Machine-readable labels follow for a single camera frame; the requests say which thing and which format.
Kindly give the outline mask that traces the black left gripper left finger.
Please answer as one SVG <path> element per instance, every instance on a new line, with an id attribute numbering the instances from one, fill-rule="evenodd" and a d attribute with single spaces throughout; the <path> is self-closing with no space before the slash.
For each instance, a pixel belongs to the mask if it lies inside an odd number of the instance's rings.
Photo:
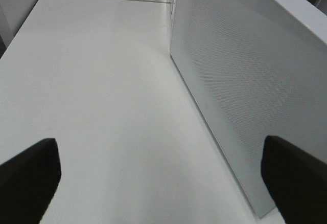
<path id="1" fill-rule="evenodd" d="M 40 223 L 60 179 L 54 138 L 43 139 L 1 164 L 1 223 Z"/>

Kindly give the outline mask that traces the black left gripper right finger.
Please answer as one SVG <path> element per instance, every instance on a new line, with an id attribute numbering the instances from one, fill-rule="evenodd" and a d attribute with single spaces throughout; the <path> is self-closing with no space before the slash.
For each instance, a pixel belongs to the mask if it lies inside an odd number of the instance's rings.
<path id="1" fill-rule="evenodd" d="M 326 163 L 267 136 L 261 176 L 285 223 L 326 223 Z"/>

